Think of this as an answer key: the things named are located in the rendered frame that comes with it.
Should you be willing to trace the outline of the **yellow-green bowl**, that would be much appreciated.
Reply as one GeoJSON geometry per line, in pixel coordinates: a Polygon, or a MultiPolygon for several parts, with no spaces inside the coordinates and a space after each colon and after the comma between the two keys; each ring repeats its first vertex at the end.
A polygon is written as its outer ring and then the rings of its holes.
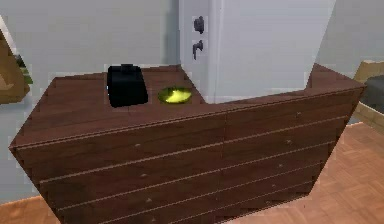
{"type": "Polygon", "coordinates": [[[187,102],[192,96],[192,92],[185,87],[167,87],[158,93],[158,99],[167,104],[182,104],[187,102]]]}

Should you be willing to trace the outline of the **dark brown chest of drawers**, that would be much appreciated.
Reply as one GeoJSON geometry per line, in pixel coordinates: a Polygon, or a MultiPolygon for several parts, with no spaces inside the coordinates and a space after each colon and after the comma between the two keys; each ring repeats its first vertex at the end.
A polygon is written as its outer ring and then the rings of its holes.
{"type": "Polygon", "coordinates": [[[318,65],[301,91],[169,105],[184,71],[143,76],[149,101],[125,108],[104,74],[57,77],[12,141],[61,224],[218,224],[306,196],[364,91],[318,65]]]}

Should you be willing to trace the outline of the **black box-shaped object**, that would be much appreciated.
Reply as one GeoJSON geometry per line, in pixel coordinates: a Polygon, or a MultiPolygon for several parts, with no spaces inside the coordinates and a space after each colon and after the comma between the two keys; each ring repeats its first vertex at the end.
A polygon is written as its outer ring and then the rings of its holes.
{"type": "Polygon", "coordinates": [[[139,66],[133,64],[110,66],[106,88],[110,105],[114,108],[148,102],[148,93],[139,66]]]}

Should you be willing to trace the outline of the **black door lock knob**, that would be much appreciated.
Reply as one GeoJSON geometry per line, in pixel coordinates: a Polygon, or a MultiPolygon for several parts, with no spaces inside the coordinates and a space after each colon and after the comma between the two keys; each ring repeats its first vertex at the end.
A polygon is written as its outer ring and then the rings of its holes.
{"type": "Polygon", "coordinates": [[[204,17],[199,16],[194,20],[194,29],[196,32],[199,32],[200,34],[204,33],[204,17]]]}

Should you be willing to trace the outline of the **tan chair with grey cushion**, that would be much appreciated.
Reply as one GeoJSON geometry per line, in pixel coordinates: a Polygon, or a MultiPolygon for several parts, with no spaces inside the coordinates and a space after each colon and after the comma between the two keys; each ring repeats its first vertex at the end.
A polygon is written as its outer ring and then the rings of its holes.
{"type": "Polygon", "coordinates": [[[353,116],[384,134],[384,61],[362,61],[354,80],[366,89],[353,116]]]}

